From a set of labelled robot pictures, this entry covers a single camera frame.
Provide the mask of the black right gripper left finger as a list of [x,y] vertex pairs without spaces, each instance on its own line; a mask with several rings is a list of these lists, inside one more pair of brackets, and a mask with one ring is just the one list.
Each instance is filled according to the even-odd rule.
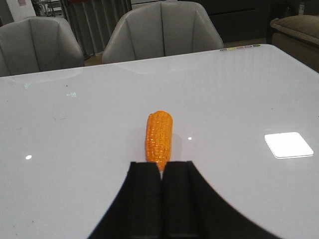
[[89,238],[161,238],[161,179],[155,163],[130,163],[116,198]]

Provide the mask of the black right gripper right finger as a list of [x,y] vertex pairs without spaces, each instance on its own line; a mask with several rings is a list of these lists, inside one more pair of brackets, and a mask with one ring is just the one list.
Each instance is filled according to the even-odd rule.
[[228,204],[193,162],[169,162],[162,178],[166,239],[274,239]]

